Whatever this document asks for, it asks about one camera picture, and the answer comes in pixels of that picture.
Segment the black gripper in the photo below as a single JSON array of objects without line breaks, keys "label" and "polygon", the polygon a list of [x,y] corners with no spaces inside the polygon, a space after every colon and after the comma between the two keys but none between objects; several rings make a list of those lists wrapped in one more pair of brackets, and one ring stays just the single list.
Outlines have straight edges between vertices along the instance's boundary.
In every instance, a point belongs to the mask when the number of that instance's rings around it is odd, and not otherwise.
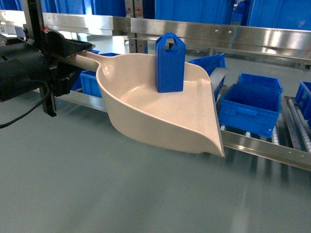
[{"label": "black gripper", "polygon": [[80,75],[82,69],[63,63],[84,51],[95,48],[95,45],[85,41],[66,39],[54,30],[41,30],[38,48],[44,58],[40,70],[40,96],[43,111],[51,117],[56,116],[54,97],[68,94]]}]

